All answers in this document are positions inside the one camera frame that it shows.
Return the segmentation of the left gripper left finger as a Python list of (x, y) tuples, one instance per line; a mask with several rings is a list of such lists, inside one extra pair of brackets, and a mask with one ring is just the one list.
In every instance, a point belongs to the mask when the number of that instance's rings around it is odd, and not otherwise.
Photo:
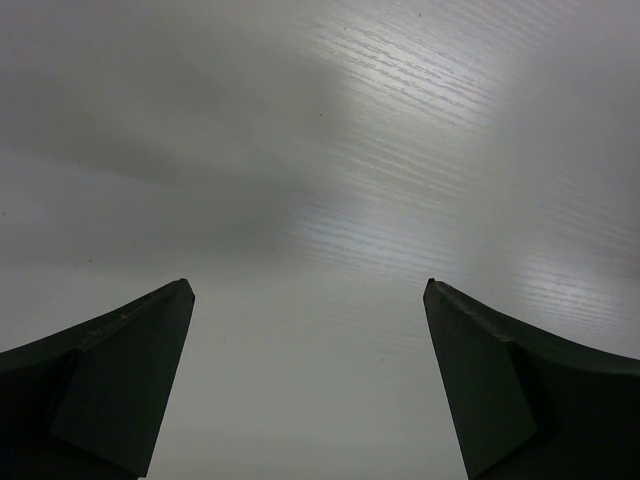
[(3, 352), (2, 478), (146, 477), (194, 304), (179, 279)]

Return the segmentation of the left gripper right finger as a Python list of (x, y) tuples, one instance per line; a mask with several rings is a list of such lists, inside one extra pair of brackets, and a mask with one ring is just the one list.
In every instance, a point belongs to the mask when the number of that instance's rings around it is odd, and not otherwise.
[(427, 323), (470, 479), (636, 479), (639, 362), (430, 279)]

